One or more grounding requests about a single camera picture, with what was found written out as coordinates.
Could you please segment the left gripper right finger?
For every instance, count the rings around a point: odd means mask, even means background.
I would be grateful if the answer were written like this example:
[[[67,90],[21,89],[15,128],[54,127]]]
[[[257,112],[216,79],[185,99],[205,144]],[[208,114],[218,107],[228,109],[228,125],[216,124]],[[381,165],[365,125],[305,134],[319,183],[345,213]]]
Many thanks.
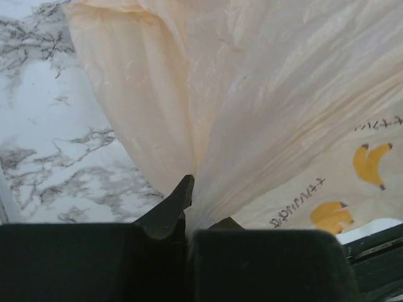
[[[361,301],[344,249],[317,230],[189,232],[195,301]]]

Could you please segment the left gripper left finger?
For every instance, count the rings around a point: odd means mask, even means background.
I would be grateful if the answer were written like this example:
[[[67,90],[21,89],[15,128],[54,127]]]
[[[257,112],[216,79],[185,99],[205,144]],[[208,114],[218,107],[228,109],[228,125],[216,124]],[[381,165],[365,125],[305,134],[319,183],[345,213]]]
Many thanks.
[[[188,301],[194,178],[132,223],[1,227],[2,301]]]

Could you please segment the orange banana-print plastic bag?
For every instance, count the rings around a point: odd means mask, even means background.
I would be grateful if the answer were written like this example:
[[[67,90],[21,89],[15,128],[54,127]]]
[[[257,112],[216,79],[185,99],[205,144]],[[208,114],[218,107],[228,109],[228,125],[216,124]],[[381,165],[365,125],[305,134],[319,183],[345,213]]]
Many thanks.
[[[401,1],[71,1],[74,48],[186,230],[402,219]]]

